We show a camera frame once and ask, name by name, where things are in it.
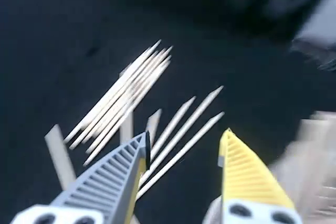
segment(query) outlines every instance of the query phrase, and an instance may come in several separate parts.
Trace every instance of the dark fabric surface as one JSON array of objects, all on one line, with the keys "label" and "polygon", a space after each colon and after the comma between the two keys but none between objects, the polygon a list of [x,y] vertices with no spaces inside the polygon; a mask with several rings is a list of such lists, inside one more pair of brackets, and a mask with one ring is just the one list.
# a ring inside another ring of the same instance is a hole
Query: dark fabric surface
[{"label": "dark fabric surface", "polygon": [[[226,32],[133,0],[0,0],[1,223],[60,186],[44,135],[55,123],[67,134],[145,48],[174,45],[172,63],[135,110],[135,132],[162,108],[162,132],[193,95],[185,122],[205,96],[225,89],[181,146],[213,115],[223,119],[137,203],[141,223],[201,222],[218,196],[218,141],[231,127],[266,162],[292,141],[299,120],[335,110],[335,77],[288,55],[287,45]],[[118,143],[118,135],[107,153]],[[76,173],[84,146],[70,152]]]}]

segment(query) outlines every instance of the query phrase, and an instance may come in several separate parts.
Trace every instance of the pointed tip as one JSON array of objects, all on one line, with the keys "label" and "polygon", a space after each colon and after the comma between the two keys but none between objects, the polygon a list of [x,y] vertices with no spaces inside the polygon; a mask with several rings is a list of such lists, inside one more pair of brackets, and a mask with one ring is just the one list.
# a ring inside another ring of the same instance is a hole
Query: pointed tip
[{"label": "pointed tip", "polygon": [[214,93],[218,94],[218,93],[220,93],[221,90],[223,89],[223,87],[224,87],[224,86],[220,86],[220,87],[218,87],[217,89],[215,89],[214,91],[212,91],[210,94],[214,94]]},{"label": "pointed tip", "polygon": [[173,49],[173,46],[169,47],[167,50],[166,50],[166,54],[169,54],[169,52]]},{"label": "pointed tip", "polygon": [[194,96],[191,97],[191,98],[189,99],[189,101],[187,101],[187,102],[192,103],[193,101],[195,101],[195,99],[196,99],[196,96],[194,95]]},{"label": "pointed tip", "polygon": [[159,39],[151,48],[155,49],[160,43],[161,43],[161,40]]}]

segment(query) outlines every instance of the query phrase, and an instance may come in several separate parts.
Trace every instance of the white object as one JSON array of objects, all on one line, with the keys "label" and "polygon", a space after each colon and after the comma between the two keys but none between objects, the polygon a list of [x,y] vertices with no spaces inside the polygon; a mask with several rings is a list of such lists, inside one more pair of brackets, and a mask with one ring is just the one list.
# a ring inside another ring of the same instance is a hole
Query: white object
[{"label": "white object", "polygon": [[[133,84],[126,91],[127,99],[132,99]],[[120,144],[123,144],[133,138],[133,111],[129,113],[125,121],[120,126]]]},{"label": "white object", "polygon": [[248,200],[231,199],[225,202],[222,223],[234,224],[302,224],[294,209]]},{"label": "white object", "polygon": [[104,223],[103,214],[97,210],[34,205],[19,212],[10,224],[34,224],[41,218],[45,220],[44,222],[41,221],[41,223],[52,224],[88,223],[80,222],[83,218],[92,219],[94,224]]},{"label": "white object", "polygon": [[153,79],[149,80],[149,83],[144,87],[143,92],[139,95],[139,97],[134,101],[134,103],[130,106],[130,108],[126,111],[124,116],[115,124],[115,126],[109,131],[109,133],[105,136],[105,138],[100,142],[96,149],[91,153],[88,159],[84,162],[84,166],[88,165],[98,154],[99,152],[105,147],[111,137],[115,134],[118,127],[121,123],[125,120],[126,116],[130,111],[133,111],[134,108],[140,103],[142,98],[147,94],[147,92],[152,88],[156,80],[161,76],[164,70],[168,67],[169,61],[162,65],[160,68],[155,70],[155,76]]},{"label": "white object", "polygon": [[155,171],[155,169],[162,163],[166,158],[168,153],[174,148],[174,146],[179,142],[179,140],[184,136],[184,134],[189,130],[189,128],[194,124],[194,122],[199,118],[199,116],[204,112],[204,110],[210,105],[210,103],[216,98],[219,92],[222,90],[223,86],[212,91],[204,101],[198,106],[190,118],[185,122],[181,129],[176,133],[173,139],[168,143],[168,145],[163,149],[163,151],[158,155],[158,157],[151,164],[150,169],[145,172],[139,180],[139,187],[142,186],[150,175]]},{"label": "white object", "polygon": [[169,62],[169,57],[165,59],[160,66],[155,69],[155,71],[152,73],[150,78],[146,78],[142,85],[137,88],[136,93],[133,94],[131,99],[127,100],[127,105],[125,105],[124,109],[125,111],[119,111],[118,114],[113,118],[112,121],[108,122],[104,128],[102,128],[102,132],[98,135],[98,137],[94,140],[94,142],[89,146],[87,149],[87,153],[91,153],[94,148],[98,146],[98,144],[103,140],[103,138],[111,131],[113,131],[113,134],[111,137],[114,135],[114,133],[118,130],[119,126],[116,126],[116,123],[120,120],[123,115],[128,116],[128,113],[132,112],[138,104],[141,102],[141,100],[144,98],[144,96],[147,94],[147,92],[152,88],[156,80],[159,78],[158,73],[162,70],[162,66],[164,66],[166,63]]},{"label": "white object", "polygon": [[76,175],[58,124],[52,127],[45,140],[62,190],[66,190],[76,180]]},{"label": "white object", "polygon": [[158,128],[160,116],[161,116],[162,110],[159,109],[157,110],[154,114],[152,114],[147,121],[147,126],[146,126],[146,131],[149,132],[150,136],[150,142],[151,142],[151,147],[153,147],[155,135],[156,135],[156,129]]},{"label": "white object", "polygon": [[159,40],[154,46],[145,50],[134,62],[131,66],[127,68],[124,72],[122,78],[119,78],[115,84],[105,93],[105,95],[96,103],[96,105],[89,111],[89,113],[76,125],[76,127],[67,135],[65,138],[65,142],[69,142],[79,130],[88,124],[88,122],[92,121],[92,118],[95,117],[101,108],[110,100],[110,98],[123,86],[123,84],[127,81],[128,77],[130,77],[136,69],[141,65],[141,63],[155,50],[155,48],[159,45],[161,41]]},{"label": "white object", "polygon": [[177,113],[173,116],[173,118],[171,119],[167,127],[164,129],[164,131],[160,135],[158,141],[154,144],[151,150],[151,160],[153,160],[156,157],[162,145],[165,143],[169,135],[175,129],[176,125],[181,120],[181,118],[184,116],[186,111],[189,109],[190,105],[195,101],[195,99],[196,97],[192,97],[187,102],[183,103],[182,106],[177,111]]},{"label": "white object", "polygon": [[214,116],[184,145],[184,147],[171,159],[169,162],[157,173],[152,179],[148,181],[137,193],[136,199],[138,200],[142,195],[145,194],[184,154],[186,154],[201,137],[209,130],[211,127],[222,118],[224,112]]}]

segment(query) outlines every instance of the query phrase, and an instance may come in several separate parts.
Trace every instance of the bundle of toothpicks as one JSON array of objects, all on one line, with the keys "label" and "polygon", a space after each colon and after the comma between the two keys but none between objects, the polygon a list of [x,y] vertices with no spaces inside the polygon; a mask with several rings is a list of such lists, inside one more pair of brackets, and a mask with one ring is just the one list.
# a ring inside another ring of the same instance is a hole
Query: bundle of toothpicks
[{"label": "bundle of toothpicks", "polygon": [[301,120],[297,139],[270,169],[303,223],[336,223],[336,113]]},{"label": "bundle of toothpicks", "polygon": [[[87,166],[102,151],[117,130],[120,130],[121,144],[134,137],[133,111],[171,63],[170,52],[172,47],[157,51],[156,49],[159,44],[160,41],[152,47],[149,47],[120,73],[116,83],[111,86],[106,94],[95,106],[93,106],[88,114],[84,116],[64,140],[58,125],[55,125],[46,135],[46,142],[63,190],[66,190],[68,185],[76,179],[71,160],[66,150],[66,143],[70,144],[70,149],[74,149],[80,143],[92,141],[86,150],[89,157],[83,164],[84,166]],[[189,151],[197,141],[219,121],[219,119],[221,119],[224,112],[220,112],[210,118],[184,145],[184,147],[169,160],[161,170],[147,181],[167,157],[169,152],[183,138],[185,133],[193,126],[195,121],[217,97],[222,88],[223,86],[210,92],[186,120],[184,125],[172,137],[171,133],[191,104],[196,100],[196,97],[191,97],[178,108],[176,114],[172,117],[171,121],[157,140],[155,135],[162,113],[161,109],[158,109],[148,118],[147,127],[144,130],[149,131],[150,134],[152,146],[151,167],[147,172],[142,174],[140,178],[140,190],[136,196],[137,200],[142,197],[144,193],[146,193],[187,151]],[[169,140],[169,143],[162,149],[162,146],[167,140]]]}]

